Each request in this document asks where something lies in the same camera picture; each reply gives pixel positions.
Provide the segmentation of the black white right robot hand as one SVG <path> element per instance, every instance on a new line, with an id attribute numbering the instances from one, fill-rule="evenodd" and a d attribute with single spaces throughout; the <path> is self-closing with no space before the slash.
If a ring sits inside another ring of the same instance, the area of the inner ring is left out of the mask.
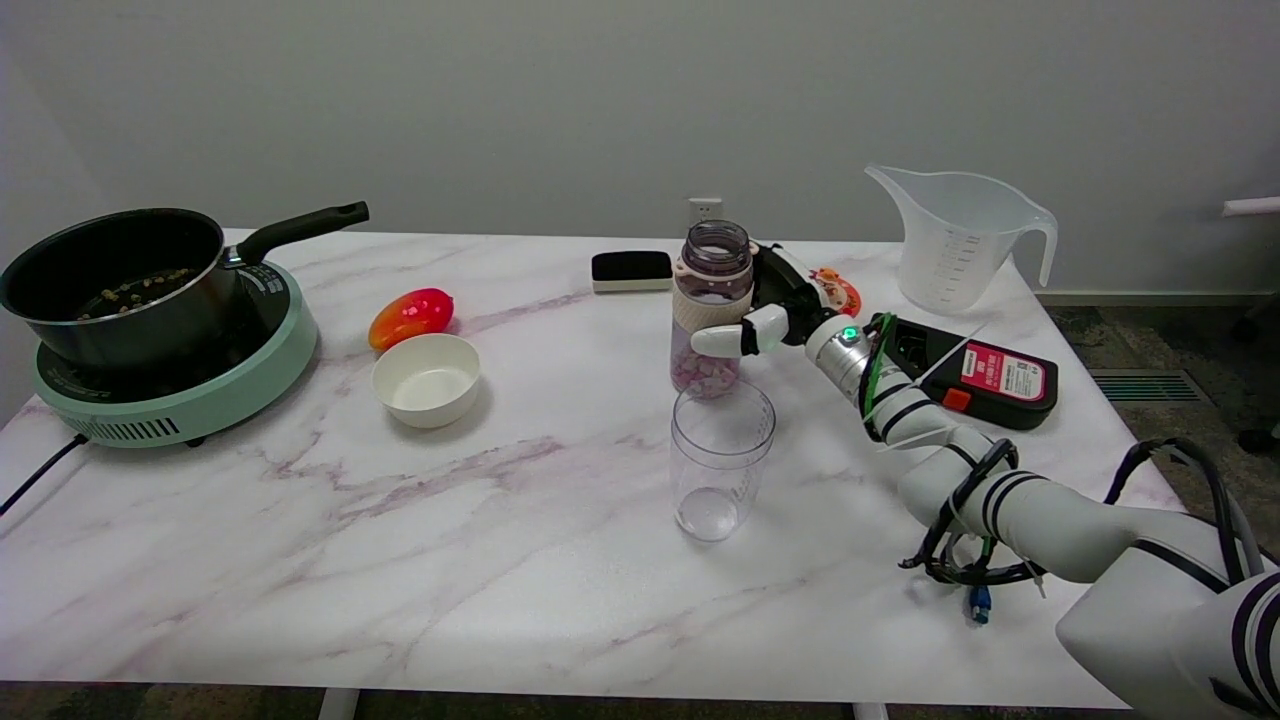
<path id="1" fill-rule="evenodd" d="M 781 345 L 800 347 L 837 315 L 812 270 L 781 245 L 753 247 L 750 311 L 735 324 L 691 334 L 691 350 L 710 357 L 749 357 Z"/>

